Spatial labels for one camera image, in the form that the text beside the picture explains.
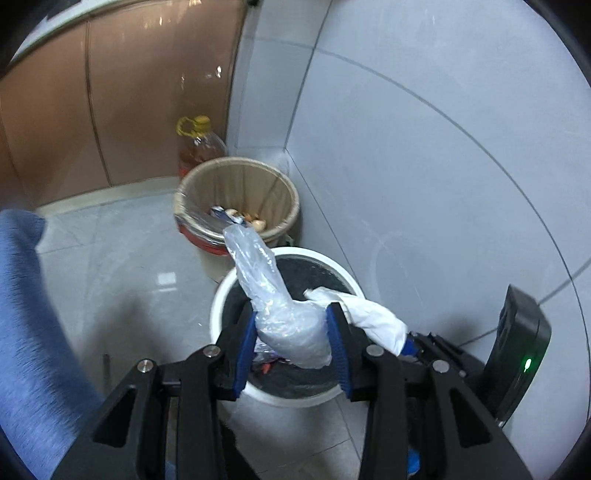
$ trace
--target blue fabric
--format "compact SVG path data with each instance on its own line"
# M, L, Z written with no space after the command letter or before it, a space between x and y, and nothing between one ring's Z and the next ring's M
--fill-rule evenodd
M0 426L38 480L51 478L102 402L43 284L35 246L44 224L31 212L0 212Z

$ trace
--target metal bolt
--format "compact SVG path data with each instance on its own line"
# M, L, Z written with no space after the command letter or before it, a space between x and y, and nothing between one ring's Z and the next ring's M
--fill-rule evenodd
M379 345L369 345L365 351L371 356L382 356L384 354L384 349Z
M433 362L433 369L441 374L449 372L449 364L445 360L435 360Z
M221 351L222 349L220 349L220 347L218 347L217 345L207 345L203 349L203 355L205 355L207 358L214 358L218 356L221 353Z
M138 363L138 370L140 372L142 372L143 374L149 372L150 370L152 370L154 368L154 362L152 360L142 360L140 363Z

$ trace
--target plastic bottle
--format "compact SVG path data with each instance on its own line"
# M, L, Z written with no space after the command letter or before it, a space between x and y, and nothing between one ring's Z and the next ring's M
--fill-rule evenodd
M181 179L201 163L228 155L226 145L213 132L208 116L199 115L195 118L184 116L178 119L177 133L180 137L178 176Z

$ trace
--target cabinet door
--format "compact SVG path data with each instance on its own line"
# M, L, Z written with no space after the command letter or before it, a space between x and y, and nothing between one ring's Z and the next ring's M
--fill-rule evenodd
M60 34L0 82L14 166L35 207L108 187L86 90L86 25Z
M225 135L242 0L158 1L92 21L90 88L114 185L176 175L176 122L208 115Z
M12 166L4 128L0 119L0 210L8 207L28 209L30 204L25 197L14 166Z

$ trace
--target floor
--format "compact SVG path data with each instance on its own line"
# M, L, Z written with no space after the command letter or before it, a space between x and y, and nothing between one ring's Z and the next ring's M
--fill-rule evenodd
M178 361L209 343L216 284L176 230L172 194L49 216L38 252L66 336L97 389L108 391L139 359ZM245 396L220 405L262 480L356 479L366 412L342 397L301 410Z

